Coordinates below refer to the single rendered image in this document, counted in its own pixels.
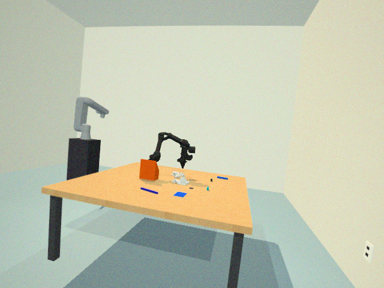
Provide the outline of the blue flat rectangular plate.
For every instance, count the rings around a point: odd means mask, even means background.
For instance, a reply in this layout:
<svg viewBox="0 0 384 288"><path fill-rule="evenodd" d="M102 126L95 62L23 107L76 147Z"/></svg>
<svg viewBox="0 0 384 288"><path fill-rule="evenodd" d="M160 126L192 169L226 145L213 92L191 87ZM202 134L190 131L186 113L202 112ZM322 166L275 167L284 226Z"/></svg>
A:
<svg viewBox="0 0 384 288"><path fill-rule="evenodd" d="M187 193L182 193L182 192L177 192L174 194L174 196L178 196L178 197L184 197Z"/></svg>

